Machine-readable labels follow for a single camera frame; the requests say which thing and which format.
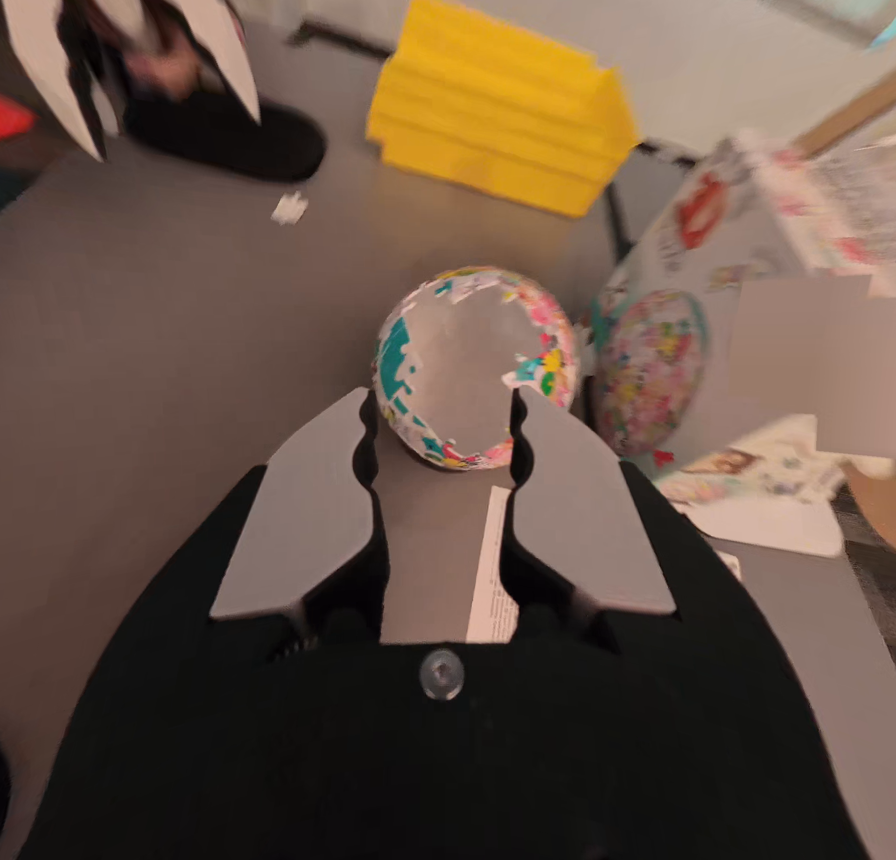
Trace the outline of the white paper leaflet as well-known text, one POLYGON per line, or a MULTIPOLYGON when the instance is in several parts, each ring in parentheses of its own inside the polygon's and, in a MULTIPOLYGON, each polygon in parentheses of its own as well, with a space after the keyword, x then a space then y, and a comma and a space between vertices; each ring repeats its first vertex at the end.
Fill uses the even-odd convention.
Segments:
POLYGON ((678 610, 624 479, 609 507, 590 500, 545 500, 493 486, 480 547, 466 642, 509 642, 518 600, 500 575, 501 551, 520 549, 572 584, 570 617, 588 623, 605 611, 671 615, 678 610))

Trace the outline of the colourful puzzle ball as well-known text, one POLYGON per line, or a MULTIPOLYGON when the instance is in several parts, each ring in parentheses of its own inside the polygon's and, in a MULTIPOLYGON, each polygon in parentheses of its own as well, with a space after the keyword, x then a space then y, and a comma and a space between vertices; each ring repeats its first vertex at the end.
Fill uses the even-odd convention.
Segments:
POLYGON ((514 272, 443 272, 402 299, 375 342, 379 410, 409 451, 451 471, 510 463, 511 396, 569 410, 580 381, 574 328, 554 295, 514 272))

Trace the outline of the black wrist rest pad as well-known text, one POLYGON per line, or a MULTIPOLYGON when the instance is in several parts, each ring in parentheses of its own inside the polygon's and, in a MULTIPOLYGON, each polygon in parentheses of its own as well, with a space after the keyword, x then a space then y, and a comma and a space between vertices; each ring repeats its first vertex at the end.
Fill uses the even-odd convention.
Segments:
POLYGON ((174 102, 132 97, 123 127, 140 145, 163 155, 261 182, 306 182, 320 168, 328 142, 319 125, 296 109, 263 104, 255 122, 228 95, 194 92, 174 102))

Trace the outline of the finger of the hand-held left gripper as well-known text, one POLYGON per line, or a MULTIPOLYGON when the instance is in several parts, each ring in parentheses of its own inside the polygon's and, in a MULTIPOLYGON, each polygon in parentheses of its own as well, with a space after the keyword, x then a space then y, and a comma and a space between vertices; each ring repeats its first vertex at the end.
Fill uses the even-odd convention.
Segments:
POLYGON ((106 160, 103 129, 83 56, 60 35, 63 0, 2 0, 6 31, 22 70, 71 139, 106 160))
POLYGON ((163 0, 182 16, 192 38, 248 115, 261 123, 261 106, 238 18, 227 0, 163 0))

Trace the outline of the yellow plastic bin stack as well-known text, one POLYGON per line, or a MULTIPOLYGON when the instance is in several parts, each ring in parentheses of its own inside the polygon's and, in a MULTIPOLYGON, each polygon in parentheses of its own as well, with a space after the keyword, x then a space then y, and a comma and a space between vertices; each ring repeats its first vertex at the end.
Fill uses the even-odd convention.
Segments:
POLYGON ((365 137, 383 164, 584 217, 641 142, 620 73, 453 0, 411 0, 365 137))

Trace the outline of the person's left hand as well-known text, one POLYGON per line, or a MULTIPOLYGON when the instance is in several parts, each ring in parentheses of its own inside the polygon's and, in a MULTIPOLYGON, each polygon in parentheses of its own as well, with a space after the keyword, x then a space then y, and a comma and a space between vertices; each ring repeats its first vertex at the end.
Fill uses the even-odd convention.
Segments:
POLYGON ((226 92, 217 71, 201 58, 181 31, 170 34, 168 46, 158 53, 126 54, 125 64, 129 74, 142 86, 174 101, 184 100, 197 91, 226 92))

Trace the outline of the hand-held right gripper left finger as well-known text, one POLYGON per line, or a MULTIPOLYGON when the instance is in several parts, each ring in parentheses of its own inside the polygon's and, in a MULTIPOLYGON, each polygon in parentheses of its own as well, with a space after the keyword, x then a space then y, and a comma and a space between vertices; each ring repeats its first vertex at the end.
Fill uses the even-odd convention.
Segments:
POLYGON ((356 388, 274 452, 211 608, 216 621, 281 615, 306 639, 351 609, 376 637, 389 552, 374 490, 378 409, 356 388))

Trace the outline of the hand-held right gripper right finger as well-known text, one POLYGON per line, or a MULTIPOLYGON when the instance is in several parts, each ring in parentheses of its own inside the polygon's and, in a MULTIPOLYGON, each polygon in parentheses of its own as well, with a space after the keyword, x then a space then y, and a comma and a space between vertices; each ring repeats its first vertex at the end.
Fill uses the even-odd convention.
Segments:
POLYGON ((512 393, 511 478, 500 579, 521 613, 582 632, 607 612, 678 608, 616 454, 532 388, 512 393))

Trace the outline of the printed puzzle box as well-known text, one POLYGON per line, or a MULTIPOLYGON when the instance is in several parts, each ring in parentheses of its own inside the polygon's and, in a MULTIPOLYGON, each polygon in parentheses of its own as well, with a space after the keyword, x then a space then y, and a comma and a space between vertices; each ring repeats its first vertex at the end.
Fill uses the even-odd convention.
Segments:
POLYGON ((806 410, 729 393, 745 287, 891 276, 804 154, 755 132, 724 139, 686 178, 592 305, 595 421, 706 536, 824 558, 846 457, 815 448, 806 410))

